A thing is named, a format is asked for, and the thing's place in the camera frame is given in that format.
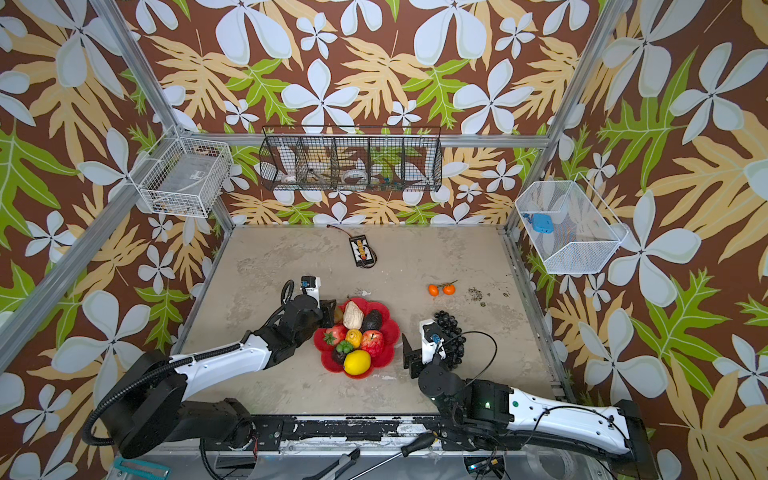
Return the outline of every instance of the fruit bowl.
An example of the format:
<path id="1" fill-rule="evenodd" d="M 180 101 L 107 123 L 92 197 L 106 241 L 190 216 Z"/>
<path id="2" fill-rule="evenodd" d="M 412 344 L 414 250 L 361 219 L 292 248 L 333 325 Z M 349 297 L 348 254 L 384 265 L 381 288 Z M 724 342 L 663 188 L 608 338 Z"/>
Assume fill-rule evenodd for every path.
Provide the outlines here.
<path id="1" fill-rule="evenodd" d="M 389 316 L 389 309 L 382 303 L 369 302 L 362 298 L 353 298 L 340 308 L 342 311 L 346 311 L 346 306 L 349 302 L 354 302 L 361 310 L 364 316 L 367 316 L 371 311 L 378 310 L 382 314 L 382 327 L 379 330 L 384 337 L 384 349 L 382 352 L 371 358 L 371 367 L 360 375 L 350 375 L 344 372 L 344 366 L 334 362 L 331 358 L 331 351 L 333 346 L 329 345 L 323 339 L 325 329 L 318 329 L 313 337 L 315 347 L 320 351 L 320 362 L 323 367 L 329 372 L 339 373 L 344 372 L 344 375 L 351 379 L 360 380 L 367 376 L 370 376 L 375 369 L 381 369 L 392 363 L 395 358 L 395 344 L 400 340 L 400 327 L 397 322 Z"/>

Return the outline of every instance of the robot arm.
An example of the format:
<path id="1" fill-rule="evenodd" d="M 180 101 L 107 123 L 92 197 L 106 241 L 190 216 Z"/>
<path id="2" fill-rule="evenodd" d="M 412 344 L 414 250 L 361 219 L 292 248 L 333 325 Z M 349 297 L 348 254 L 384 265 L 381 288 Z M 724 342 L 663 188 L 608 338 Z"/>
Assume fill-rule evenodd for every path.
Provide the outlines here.
<path id="1" fill-rule="evenodd" d="M 634 402 L 585 407 L 542 399 L 487 380 L 468 382 L 451 372 L 443 350 L 448 336 L 434 320 L 419 324 L 421 352 L 403 339 L 404 368 L 445 419 L 448 440 L 463 449 L 519 450 L 530 443 L 607 460 L 616 472 L 658 478 L 643 421 Z"/>
<path id="2" fill-rule="evenodd" d="M 302 277 L 302 294 L 291 298 L 286 283 L 281 305 L 255 332 L 239 342 L 170 359 L 157 350 L 143 354 L 104 397 L 83 426 L 90 445 L 117 445 L 136 458 L 162 442 L 206 438 L 234 449 L 251 437 L 250 413 L 235 399 L 192 402 L 195 393 L 224 380 L 268 369 L 290 358 L 320 327 L 333 326 L 335 300 L 319 300 L 319 279 Z M 101 417 L 109 439 L 91 429 Z"/>

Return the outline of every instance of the concrete floor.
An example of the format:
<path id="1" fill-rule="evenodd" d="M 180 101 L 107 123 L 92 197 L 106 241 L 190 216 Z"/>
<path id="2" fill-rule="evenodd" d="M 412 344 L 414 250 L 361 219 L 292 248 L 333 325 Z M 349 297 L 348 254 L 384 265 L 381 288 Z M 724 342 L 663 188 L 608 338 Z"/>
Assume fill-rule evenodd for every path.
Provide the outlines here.
<path id="1" fill-rule="evenodd" d="M 371 293 L 384 303 L 410 343 L 418 348 L 418 324 L 435 311 L 455 315 L 464 330 L 490 333 L 499 345 L 483 379 L 551 398 L 551 374 L 525 316 L 502 239 L 492 227 L 346 227 L 364 233 L 379 262 L 355 267 L 346 235 L 329 228 L 251 227 L 235 229 L 194 320 L 184 353 L 239 340 L 278 306 L 280 289 L 302 275 L 322 280 L 320 297 L 338 299 Z M 456 294 L 432 297 L 430 283 L 457 280 Z M 472 378 L 490 360 L 487 337 L 467 335 L 463 363 L 455 370 Z M 240 400 L 260 414 L 420 413 L 435 407 L 395 360 L 364 380 L 327 372 L 312 341 L 285 362 L 262 372 L 219 383 L 192 397 L 215 402 Z"/>

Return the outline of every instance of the black wire shelf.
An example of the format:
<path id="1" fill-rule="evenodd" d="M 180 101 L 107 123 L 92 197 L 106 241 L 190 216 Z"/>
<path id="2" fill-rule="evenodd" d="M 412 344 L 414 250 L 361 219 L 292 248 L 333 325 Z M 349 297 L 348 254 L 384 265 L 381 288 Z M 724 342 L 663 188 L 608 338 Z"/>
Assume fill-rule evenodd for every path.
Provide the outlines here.
<path id="1" fill-rule="evenodd" d="M 437 191 L 442 183 L 439 127 L 263 128 L 260 173 L 269 190 Z M 342 130 L 351 130 L 350 134 Z"/>

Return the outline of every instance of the blue object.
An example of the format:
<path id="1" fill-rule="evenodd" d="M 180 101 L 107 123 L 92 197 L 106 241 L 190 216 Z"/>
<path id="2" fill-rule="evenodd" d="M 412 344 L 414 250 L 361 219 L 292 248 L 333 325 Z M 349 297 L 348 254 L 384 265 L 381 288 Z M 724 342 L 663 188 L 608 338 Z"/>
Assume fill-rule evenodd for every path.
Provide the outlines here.
<path id="1" fill-rule="evenodd" d="M 552 233 L 554 227 L 552 226 L 552 217 L 544 214 L 534 214 L 532 222 L 534 232 L 539 233 Z"/>
<path id="2" fill-rule="evenodd" d="M 114 460 L 114 467 L 137 477 L 147 480 L 167 480 L 170 476 L 170 468 L 157 463 L 145 462 L 144 460 L 126 460 L 117 457 Z"/>

